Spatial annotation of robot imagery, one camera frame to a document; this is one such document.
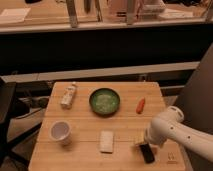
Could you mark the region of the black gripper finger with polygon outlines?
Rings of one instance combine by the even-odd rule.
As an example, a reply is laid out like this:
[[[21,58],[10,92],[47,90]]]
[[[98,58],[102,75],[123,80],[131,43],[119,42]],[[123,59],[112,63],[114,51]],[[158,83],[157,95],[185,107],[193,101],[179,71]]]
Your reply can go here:
[[[153,154],[153,152],[152,152],[151,147],[150,147],[149,144],[143,144],[143,145],[141,145],[140,146],[140,150],[142,152],[144,161],[147,164],[153,163],[155,161],[154,154]]]

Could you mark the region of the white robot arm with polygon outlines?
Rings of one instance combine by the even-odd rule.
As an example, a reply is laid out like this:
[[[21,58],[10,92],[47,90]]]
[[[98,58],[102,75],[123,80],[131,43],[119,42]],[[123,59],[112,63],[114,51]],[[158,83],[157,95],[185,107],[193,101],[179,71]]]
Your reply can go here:
[[[151,119],[143,131],[143,141],[163,146],[170,139],[213,162],[213,135],[185,126],[183,121],[184,113],[169,106]]]

